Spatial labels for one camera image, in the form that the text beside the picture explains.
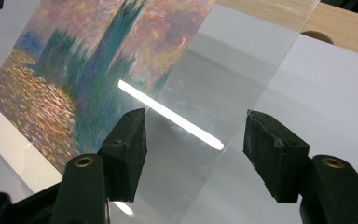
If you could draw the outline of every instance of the clear plastic sheet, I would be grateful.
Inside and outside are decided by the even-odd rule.
[[[5,7],[26,8],[25,3],[14,5]],[[7,38],[7,46],[0,51],[1,62],[20,34],[21,23],[25,25],[24,18],[31,14],[11,15],[21,17],[13,20],[19,31]],[[9,27],[9,21],[0,22]],[[115,223],[181,222],[297,35],[297,31],[227,7],[213,7],[157,102],[217,138],[224,147],[211,147],[149,109],[146,164],[135,203],[127,204],[132,214],[111,205]]]

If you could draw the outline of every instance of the impressionist painting print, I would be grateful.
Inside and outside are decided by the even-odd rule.
[[[42,0],[0,69],[0,112],[57,170],[156,97],[214,0]]]

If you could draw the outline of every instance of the wooden surface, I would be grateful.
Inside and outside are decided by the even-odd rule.
[[[301,31],[319,0],[217,0],[218,4]]]
[[[318,31],[329,36],[335,45],[358,52],[358,14],[320,3],[303,31]]]

